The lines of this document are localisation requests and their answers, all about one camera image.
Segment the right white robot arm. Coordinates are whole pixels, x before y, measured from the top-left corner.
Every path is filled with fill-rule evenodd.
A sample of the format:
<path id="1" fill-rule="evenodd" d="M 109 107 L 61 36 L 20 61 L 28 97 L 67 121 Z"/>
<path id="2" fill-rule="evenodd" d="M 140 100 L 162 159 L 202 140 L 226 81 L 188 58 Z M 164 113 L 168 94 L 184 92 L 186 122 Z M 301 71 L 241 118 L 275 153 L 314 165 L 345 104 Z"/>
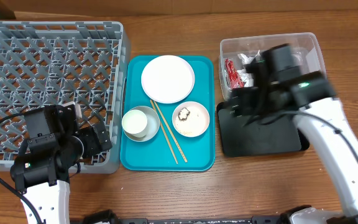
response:
<path id="1" fill-rule="evenodd" d="M 341 203 L 340 213 L 299 206 L 281 214 L 278 222 L 358 223 L 358 140 L 326 75 L 302 73 L 289 44 L 262 52 L 244 68 L 253 76 L 257 104 L 248 108 L 245 88 L 236 88 L 229 100 L 234 114 L 248 114 L 246 125 L 290 117 L 313 145 Z"/>

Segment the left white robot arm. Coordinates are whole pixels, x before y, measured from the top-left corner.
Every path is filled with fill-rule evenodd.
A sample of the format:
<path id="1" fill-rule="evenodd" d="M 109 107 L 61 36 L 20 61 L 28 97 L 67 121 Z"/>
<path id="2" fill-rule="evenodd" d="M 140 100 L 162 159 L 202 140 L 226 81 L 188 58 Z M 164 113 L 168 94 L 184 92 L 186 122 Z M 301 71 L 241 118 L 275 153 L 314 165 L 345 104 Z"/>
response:
<path id="1" fill-rule="evenodd" d="M 82 128 L 81 119 L 81 108 L 73 101 L 25 112 L 29 137 L 10 174 L 24 196 L 29 223 L 69 223 L 69 169 L 112 148 L 103 123 Z"/>

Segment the pile of white rice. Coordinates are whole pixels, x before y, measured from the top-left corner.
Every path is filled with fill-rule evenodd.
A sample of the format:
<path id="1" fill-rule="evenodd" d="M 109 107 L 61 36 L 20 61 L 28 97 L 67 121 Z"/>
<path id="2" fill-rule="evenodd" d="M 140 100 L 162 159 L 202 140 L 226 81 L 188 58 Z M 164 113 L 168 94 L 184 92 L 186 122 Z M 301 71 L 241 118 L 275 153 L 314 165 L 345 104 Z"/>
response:
<path id="1" fill-rule="evenodd" d="M 197 136 L 202 133 L 204 127 L 205 121 L 201 116 L 189 115 L 186 121 L 180 121 L 178 117 L 175 118 L 175 128 L 184 136 Z"/>

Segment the white paper cup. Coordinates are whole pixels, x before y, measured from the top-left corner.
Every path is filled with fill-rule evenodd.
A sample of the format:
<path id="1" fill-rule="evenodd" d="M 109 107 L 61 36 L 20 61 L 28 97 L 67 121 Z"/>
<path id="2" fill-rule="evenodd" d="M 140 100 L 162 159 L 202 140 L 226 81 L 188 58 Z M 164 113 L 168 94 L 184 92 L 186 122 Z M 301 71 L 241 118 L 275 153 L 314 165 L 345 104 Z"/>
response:
<path id="1" fill-rule="evenodd" d="M 124 131 L 136 138 L 142 138 L 146 135 L 147 125 L 147 116 L 140 110 L 130 110 L 122 118 Z"/>

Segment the grey shallow bowl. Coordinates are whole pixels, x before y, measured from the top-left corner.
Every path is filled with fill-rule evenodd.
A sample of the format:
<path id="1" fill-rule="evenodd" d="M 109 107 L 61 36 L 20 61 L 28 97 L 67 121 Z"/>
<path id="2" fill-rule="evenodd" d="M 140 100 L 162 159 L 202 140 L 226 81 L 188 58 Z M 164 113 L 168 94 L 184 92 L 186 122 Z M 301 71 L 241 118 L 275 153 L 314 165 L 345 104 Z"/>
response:
<path id="1" fill-rule="evenodd" d="M 147 132 L 146 135 L 142 138 L 136 138 L 124 131 L 125 135 L 135 142 L 146 142 L 151 140 L 157 134 L 160 127 L 160 119 L 158 118 L 157 113 L 151 107 L 148 106 L 136 106 L 131 110 L 140 110 L 145 113 L 148 120 L 148 125 L 146 129 Z"/>

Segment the red snack wrapper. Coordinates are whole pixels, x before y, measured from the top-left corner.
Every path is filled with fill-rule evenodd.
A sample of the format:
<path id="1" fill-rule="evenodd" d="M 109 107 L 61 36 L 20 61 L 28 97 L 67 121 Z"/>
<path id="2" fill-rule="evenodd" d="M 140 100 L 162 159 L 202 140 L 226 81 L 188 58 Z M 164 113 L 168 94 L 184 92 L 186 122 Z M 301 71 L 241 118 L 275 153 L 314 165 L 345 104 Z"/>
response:
<path id="1" fill-rule="evenodd" d="M 234 62 L 232 60 L 229 60 L 228 58 L 224 61 L 227 77 L 229 79 L 229 86 L 232 89 L 235 88 L 243 88 L 244 83 L 241 80 L 241 76 L 237 72 L 237 70 L 234 68 Z"/>

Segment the brown food chunk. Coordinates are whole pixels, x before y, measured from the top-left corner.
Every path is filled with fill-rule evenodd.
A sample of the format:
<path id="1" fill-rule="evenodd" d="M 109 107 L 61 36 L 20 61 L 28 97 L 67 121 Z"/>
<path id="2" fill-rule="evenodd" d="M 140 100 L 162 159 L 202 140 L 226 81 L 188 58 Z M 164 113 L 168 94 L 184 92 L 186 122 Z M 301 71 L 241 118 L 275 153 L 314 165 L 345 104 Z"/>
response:
<path id="1" fill-rule="evenodd" d="M 188 108 L 182 108 L 178 114 L 178 119 L 180 121 L 186 121 L 190 115 L 190 110 Z"/>

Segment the white napkin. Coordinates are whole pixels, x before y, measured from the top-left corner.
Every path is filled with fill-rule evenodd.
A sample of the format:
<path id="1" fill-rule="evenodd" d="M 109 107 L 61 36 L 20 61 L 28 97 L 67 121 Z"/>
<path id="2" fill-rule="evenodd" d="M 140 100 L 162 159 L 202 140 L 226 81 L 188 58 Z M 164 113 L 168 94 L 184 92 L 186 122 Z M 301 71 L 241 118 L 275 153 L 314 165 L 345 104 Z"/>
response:
<path id="1" fill-rule="evenodd" d="M 246 54 L 240 53 L 237 55 L 241 60 L 242 69 L 237 70 L 241 81 L 243 82 L 244 87 L 253 87 L 254 86 L 254 78 L 251 73 L 247 72 L 246 66 L 248 66 L 253 59 L 260 57 L 260 51 L 258 51 L 254 56 L 247 56 Z"/>

